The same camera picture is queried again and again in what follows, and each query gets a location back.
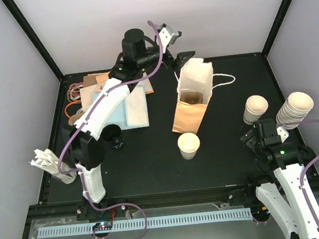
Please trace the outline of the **brown paper takeout bag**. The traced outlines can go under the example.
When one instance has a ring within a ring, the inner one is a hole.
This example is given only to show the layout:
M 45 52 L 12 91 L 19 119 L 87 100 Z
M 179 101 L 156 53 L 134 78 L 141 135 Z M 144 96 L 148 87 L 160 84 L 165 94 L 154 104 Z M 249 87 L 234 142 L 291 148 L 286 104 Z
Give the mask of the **brown paper takeout bag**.
M 191 58 L 180 70 L 172 131 L 196 134 L 212 97 L 212 90 L 229 85 L 235 76 L 214 73 L 212 63 Z

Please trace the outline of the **brown pulp cup carrier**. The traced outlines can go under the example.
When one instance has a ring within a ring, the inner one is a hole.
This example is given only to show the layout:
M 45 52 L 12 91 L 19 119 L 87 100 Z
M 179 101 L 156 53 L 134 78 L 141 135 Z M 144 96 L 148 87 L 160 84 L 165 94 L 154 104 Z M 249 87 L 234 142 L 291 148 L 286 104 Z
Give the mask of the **brown pulp cup carrier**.
M 203 96 L 199 92 L 185 92 L 180 95 L 180 101 L 190 105 L 202 104 Z

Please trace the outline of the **single white paper cup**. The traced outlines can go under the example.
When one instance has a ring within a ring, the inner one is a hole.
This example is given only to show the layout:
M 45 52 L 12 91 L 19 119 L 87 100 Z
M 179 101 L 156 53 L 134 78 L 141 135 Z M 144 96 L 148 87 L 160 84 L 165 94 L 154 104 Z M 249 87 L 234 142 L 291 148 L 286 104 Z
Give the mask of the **single white paper cup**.
M 199 149 L 200 139 L 194 133 L 185 133 L 178 137 L 177 144 L 182 157 L 191 160 Z

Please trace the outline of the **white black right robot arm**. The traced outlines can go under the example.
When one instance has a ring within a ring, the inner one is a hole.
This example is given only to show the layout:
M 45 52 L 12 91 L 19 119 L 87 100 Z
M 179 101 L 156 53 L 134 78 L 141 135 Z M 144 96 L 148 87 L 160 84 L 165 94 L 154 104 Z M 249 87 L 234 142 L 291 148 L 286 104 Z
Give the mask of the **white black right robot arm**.
M 253 122 L 255 154 L 271 174 L 252 179 L 245 195 L 267 208 L 285 239 L 319 239 L 319 206 L 303 159 L 293 143 L 282 141 L 277 129 L 273 119 Z

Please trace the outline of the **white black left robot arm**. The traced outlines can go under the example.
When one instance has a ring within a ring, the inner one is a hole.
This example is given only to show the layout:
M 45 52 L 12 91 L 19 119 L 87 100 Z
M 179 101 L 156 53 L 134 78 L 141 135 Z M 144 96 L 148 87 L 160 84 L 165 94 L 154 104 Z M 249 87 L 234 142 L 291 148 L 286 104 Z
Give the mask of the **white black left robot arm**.
M 72 126 L 65 129 L 68 152 L 80 175 L 83 196 L 90 200 L 88 210 L 96 218 L 103 218 L 109 204 L 102 200 L 106 189 L 101 178 L 104 149 L 99 142 L 102 131 L 119 104 L 132 93 L 137 84 L 152 77 L 161 64 L 182 67 L 195 52 L 179 53 L 173 57 L 168 46 L 181 37 L 182 32 L 162 24 L 154 27 L 155 38 L 148 38 L 141 29 L 129 29 L 124 34 L 115 65 L 108 79 L 88 110 Z

